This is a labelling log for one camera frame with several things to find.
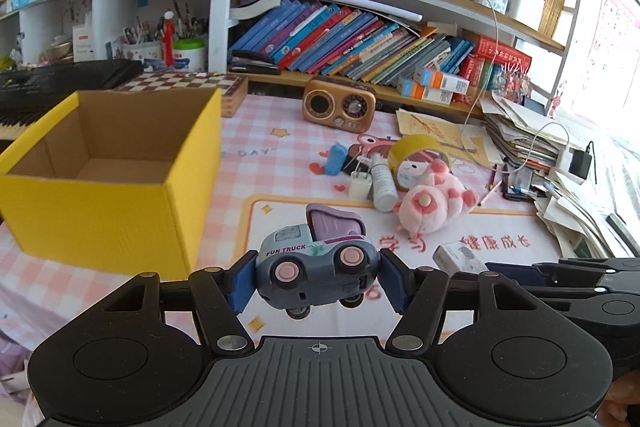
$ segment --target retro radio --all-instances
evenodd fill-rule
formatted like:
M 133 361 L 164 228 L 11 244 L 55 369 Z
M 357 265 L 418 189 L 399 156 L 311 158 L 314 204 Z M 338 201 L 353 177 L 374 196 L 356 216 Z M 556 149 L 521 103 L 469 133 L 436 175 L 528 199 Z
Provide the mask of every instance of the retro radio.
M 305 87 L 305 120 L 344 131 L 366 132 L 376 110 L 373 89 L 347 80 L 315 76 Z

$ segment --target green container lid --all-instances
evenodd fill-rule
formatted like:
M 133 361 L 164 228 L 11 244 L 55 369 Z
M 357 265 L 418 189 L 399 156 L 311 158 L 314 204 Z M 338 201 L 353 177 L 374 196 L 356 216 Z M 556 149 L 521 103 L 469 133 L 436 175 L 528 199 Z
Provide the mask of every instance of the green container lid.
M 200 37 L 174 41 L 174 50 L 198 50 L 204 48 L 204 40 Z

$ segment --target chessboard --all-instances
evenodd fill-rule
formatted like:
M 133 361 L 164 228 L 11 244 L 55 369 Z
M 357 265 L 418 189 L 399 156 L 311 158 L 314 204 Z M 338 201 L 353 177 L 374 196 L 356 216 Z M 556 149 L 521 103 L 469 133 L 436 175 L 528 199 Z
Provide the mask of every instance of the chessboard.
M 240 74 L 143 73 L 120 91 L 156 91 L 172 87 L 215 87 L 222 90 L 222 116 L 231 118 L 246 96 L 249 81 Z

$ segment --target medicine box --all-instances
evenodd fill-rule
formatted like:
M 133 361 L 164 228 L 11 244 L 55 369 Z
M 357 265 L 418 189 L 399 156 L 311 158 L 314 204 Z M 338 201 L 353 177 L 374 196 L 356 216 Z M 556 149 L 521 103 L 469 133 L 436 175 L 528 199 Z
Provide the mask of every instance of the medicine box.
M 0 155 L 0 212 L 26 253 L 185 279 L 220 165 L 218 89 L 79 91 Z
M 466 78 L 455 76 L 454 74 L 431 71 L 424 66 L 418 66 L 415 68 L 412 79 L 421 86 L 444 89 L 458 94 L 465 94 L 469 87 L 469 81 Z
M 417 98 L 419 100 L 429 100 L 430 102 L 451 103 L 453 93 L 443 89 L 433 89 L 421 86 L 406 76 L 401 76 L 396 87 L 402 96 Z

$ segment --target metal screw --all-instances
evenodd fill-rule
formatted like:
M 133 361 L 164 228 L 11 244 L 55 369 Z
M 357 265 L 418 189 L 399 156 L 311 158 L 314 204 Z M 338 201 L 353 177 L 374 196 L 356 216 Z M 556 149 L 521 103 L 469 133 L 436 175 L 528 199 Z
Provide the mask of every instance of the metal screw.
M 218 347 L 225 351 L 238 351 L 248 344 L 247 339 L 240 335 L 225 335 L 218 339 Z
M 422 347 L 422 340 L 415 335 L 399 335 L 391 341 L 391 344 L 402 351 L 415 351 Z

